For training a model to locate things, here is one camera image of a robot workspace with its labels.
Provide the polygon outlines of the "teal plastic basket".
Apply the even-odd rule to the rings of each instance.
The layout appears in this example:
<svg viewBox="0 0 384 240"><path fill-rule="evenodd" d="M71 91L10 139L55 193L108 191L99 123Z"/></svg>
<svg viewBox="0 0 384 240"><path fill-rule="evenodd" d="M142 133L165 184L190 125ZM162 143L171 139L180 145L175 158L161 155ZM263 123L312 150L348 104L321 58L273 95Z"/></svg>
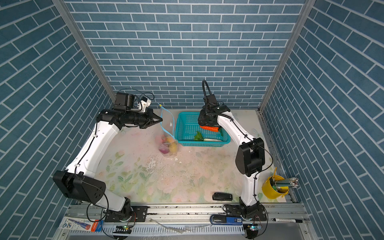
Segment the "teal plastic basket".
<svg viewBox="0 0 384 240"><path fill-rule="evenodd" d="M175 134L181 145L185 147L223 147L230 143L231 137L224 129L220 129L217 133L201 129L198 124L198 117L199 112L179 113ZM204 138L220 139L223 142L194 141L197 131L201 132Z"/></svg>

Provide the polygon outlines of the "purple onion toy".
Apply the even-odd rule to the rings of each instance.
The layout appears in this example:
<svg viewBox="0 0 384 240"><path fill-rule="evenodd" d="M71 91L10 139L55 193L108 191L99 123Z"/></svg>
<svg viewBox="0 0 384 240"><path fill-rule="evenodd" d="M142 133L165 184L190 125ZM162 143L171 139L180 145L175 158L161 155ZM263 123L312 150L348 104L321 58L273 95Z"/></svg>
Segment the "purple onion toy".
<svg viewBox="0 0 384 240"><path fill-rule="evenodd" d="M162 153L162 154L168 154L170 152L169 148L159 148L159 151Z"/></svg>

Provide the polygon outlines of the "green leafy vegetable toy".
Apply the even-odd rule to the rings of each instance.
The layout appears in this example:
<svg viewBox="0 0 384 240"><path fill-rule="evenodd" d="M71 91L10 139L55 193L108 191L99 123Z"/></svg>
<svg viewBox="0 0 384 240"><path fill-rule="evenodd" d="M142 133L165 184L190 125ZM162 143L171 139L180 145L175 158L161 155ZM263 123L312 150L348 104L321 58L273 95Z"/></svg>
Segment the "green leafy vegetable toy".
<svg viewBox="0 0 384 240"><path fill-rule="evenodd" d="M194 136L194 141L204 141L204 137L201 132L197 131L197 134Z"/></svg>

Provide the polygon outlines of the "clear zip top bag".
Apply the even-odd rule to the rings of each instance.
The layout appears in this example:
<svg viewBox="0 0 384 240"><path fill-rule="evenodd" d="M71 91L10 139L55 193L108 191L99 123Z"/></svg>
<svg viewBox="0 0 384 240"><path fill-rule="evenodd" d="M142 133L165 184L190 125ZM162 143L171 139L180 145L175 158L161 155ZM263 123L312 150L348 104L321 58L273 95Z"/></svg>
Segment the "clear zip top bag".
<svg viewBox="0 0 384 240"><path fill-rule="evenodd" d="M176 134L175 134L175 126L176 121L174 115L167 110L164 106L159 105L161 109L160 117L163 121L160 123L161 131L155 137L155 143L157 144L158 150L159 148L169 148L170 143L177 142ZM161 136L166 136L168 138L167 143L162 143ZM177 154L172 154L169 152L168 154L162 154L165 157L174 157Z"/></svg>

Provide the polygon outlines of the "orange carrot toy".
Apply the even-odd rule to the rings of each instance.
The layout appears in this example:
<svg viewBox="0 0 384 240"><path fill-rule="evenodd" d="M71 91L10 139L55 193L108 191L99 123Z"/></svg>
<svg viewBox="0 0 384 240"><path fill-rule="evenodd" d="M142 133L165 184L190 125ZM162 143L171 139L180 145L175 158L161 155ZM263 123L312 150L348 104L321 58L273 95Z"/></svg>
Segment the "orange carrot toy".
<svg viewBox="0 0 384 240"><path fill-rule="evenodd" d="M219 127L200 126L200 128L215 133L219 132Z"/></svg>

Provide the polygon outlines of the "yellow potato toy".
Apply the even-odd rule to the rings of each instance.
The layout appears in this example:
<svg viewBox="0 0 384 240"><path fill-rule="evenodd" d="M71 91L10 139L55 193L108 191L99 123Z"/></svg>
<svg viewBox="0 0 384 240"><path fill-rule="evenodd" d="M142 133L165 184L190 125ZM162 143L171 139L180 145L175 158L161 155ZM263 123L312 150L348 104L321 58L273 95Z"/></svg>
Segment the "yellow potato toy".
<svg viewBox="0 0 384 240"><path fill-rule="evenodd" d="M178 151L178 143L177 142L170 143L169 150L172 154L175 154Z"/></svg>

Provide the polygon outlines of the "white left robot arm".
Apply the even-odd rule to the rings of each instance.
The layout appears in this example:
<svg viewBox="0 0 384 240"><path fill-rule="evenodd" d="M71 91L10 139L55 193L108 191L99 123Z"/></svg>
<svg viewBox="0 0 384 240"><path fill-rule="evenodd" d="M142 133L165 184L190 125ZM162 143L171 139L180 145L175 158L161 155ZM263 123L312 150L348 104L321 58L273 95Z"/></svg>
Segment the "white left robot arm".
<svg viewBox="0 0 384 240"><path fill-rule="evenodd" d="M118 132L127 126L146 129L161 123L162 118L152 109L145 112L102 110L95 127L79 154L63 171L56 171L53 181L66 198L88 202L105 208L127 221L132 216L131 202L107 189L95 175L102 156Z"/></svg>

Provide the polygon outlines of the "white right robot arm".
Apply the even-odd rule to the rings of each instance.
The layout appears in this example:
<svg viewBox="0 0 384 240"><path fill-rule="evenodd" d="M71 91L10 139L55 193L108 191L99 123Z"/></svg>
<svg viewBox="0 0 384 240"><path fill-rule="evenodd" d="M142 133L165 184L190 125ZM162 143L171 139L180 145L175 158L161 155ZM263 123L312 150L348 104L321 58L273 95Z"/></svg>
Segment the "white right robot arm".
<svg viewBox="0 0 384 240"><path fill-rule="evenodd" d="M264 141L249 134L235 119L226 105L205 104L200 111L198 123L201 127L224 129L238 145L235 164L244 176L240 195L240 215L250 219L263 210L257 196L258 175L266 162Z"/></svg>

